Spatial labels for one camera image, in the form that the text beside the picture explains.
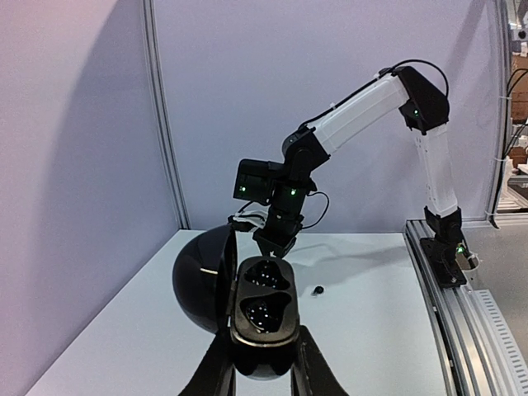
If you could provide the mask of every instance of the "robotic arm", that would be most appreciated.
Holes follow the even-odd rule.
[[[454,287],[466,282],[455,261],[464,236],[447,147],[449,102],[410,66],[380,71],[377,78],[333,108],[301,124],[282,144],[284,163],[240,162],[234,197],[269,205],[267,217],[262,213],[247,217],[257,226],[253,239],[262,254],[283,257],[295,244],[295,236],[303,228],[300,212],[304,199],[317,190],[311,172],[345,142],[396,109],[406,125],[417,131],[416,146],[427,176],[425,215],[435,237],[422,240],[422,248],[440,285]],[[241,217],[235,215],[235,221]],[[263,226],[256,219],[265,222]]]

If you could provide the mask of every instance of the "white table surface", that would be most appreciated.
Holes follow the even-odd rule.
[[[521,172],[528,173],[528,165],[525,163],[520,163],[517,165],[517,169],[519,169]]]
[[[213,335],[180,309],[172,266],[199,232],[179,231],[101,311],[29,396],[176,396]],[[259,254],[248,234],[238,255]],[[295,270],[301,323],[352,395],[446,395],[422,292],[401,234],[301,234]],[[324,294],[313,297],[316,285]],[[290,395],[290,378],[238,375],[239,396]]]

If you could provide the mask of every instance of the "white robot arm segment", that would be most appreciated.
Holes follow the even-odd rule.
[[[409,100],[405,86],[397,76],[388,74],[329,112],[308,123],[324,151],[331,155],[348,140],[378,119],[403,106]],[[445,217],[458,209],[450,155],[447,148],[446,124],[416,137],[420,162],[425,169],[427,205],[434,215]]]

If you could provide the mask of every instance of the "cardboard box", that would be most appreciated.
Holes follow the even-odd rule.
[[[511,71],[518,68],[528,68],[528,58],[520,55],[511,57]],[[514,83],[523,72],[519,72],[513,78]],[[528,119],[528,74],[519,81],[511,93],[511,117],[516,124],[524,124]]]

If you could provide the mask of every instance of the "white wall panel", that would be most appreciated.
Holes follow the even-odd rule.
[[[191,223],[223,223],[241,204],[241,158],[281,160],[297,125],[407,58],[451,84],[449,145],[466,218],[482,218],[497,135],[495,21],[478,0],[157,0],[163,78]],[[437,73],[417,66],[441,86]],[[422,217],[425,178],[395,111],[313,177],[332,204],[314,230],[399,231]],[[307,223],[324,201],[308,200]]]
[[[0,4],[2,396],[176,231],[142,29],[139,0]]]

